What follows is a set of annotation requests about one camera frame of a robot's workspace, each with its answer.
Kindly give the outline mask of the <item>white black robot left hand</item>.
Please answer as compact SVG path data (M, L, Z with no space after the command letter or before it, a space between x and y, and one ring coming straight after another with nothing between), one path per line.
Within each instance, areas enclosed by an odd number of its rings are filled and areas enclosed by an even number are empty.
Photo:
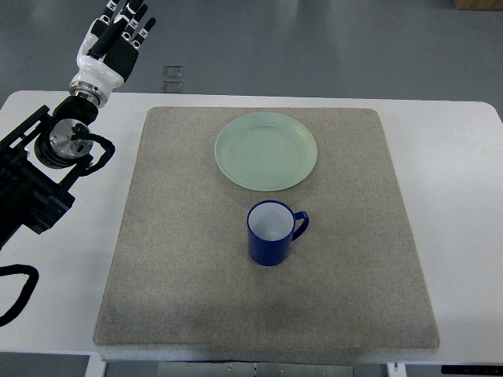
M69 93L102 108L113 90L130 77L139 49L156 23L143 22L148 5L143 1L108 1L84 37L76 56L78 72Z

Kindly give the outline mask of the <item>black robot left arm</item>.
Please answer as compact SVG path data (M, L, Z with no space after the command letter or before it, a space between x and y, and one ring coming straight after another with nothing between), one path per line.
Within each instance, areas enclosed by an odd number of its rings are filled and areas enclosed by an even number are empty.
M103 168L114 144L89 126L98 106L69 96L54 111L43 105L1 141L1 243L21 226L40 234L72 207L76 181Z

